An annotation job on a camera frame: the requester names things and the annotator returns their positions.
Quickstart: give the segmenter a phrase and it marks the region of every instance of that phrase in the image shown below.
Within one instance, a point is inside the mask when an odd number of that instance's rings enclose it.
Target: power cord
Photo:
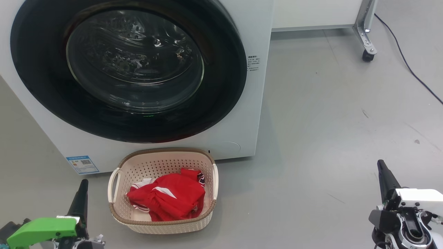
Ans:
[[[406,64],[406,66],[408,67],[409,71],[411,72],[412,75],[414,75],[414,77],[424,86],[426,87],[426,89],[432,94],[434,95],[434,97],[443,105],[443,101],[419,78],[417,77],[417,75],[412,71],[411,67],[409,66],[408,62],[406,61],[406,59],[404,58],[403,52],[401,51],[400,45],[398,44],[397,41],[397,37],[395,37],[394,32],[392,32],[391,28],[389,28],[389,26],[379,17],[377,16],[377,14],[374,13],[374,16],[377,17],[377,19],[380,20],[380,22],[382,24],[384,24],[389,31],[391,32],[392,36],[395,39],[395,42],[397,43],[397,47],[398,47],[398,51],[400,51],[401,57],[403,57],[404,63]]]
[[[377,242],[374,246],[374,249],[377,249],[377,247],[379,246],[381,247],[381,245],[389,245],[389,243],[384,241]]]

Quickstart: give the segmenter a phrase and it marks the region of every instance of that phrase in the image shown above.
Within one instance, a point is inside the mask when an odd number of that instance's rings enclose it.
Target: red clothing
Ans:
[[[181,169],[182,174],[168,174],[126,194],[131,204],[149,208],[153,222],[195,218],[203,209],[204,185],[200,171]]]

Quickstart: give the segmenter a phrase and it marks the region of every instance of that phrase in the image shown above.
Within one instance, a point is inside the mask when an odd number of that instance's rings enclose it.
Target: basket handle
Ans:
[[[213,181],[214,181],[214,200],[217,200],[217,195],[218,195],[218,169],[217,169],[217,165],[215,165],[215,163],[212,164],[213,169],[212,169],[212,175],[213,175]]]
[[[114,170],[114,172],[112,172],[111,177],[109,178],[109,183],[108,183],[108,201],[109,201],[109,203],[115,203],[115,199],[117,197],[118,185],[120,184],[120,174],[121,174],[120,168],[116,168]],[[113,192],[112,185],[114,185],[114,180],[115,180],[116,175],[118,175],[118,178],[117,178],[117,185],[115,186],[116,190],[115,190],[115,193],[113,196],[112,195],[112,192]]]

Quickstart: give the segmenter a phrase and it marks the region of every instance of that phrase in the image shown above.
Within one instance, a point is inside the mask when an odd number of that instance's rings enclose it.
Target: washing machine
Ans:
[[[3,0],[0,74],[78,174],[151,148],[253,156],[272,12],[273,0]]]

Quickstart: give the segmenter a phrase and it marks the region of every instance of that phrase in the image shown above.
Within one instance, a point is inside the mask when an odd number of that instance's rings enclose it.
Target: washing machine door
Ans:
[[[26,0],[11,52],[25,86],[54,115],[126,142],[208,129],[246,81],[239,34],[214,0]]]

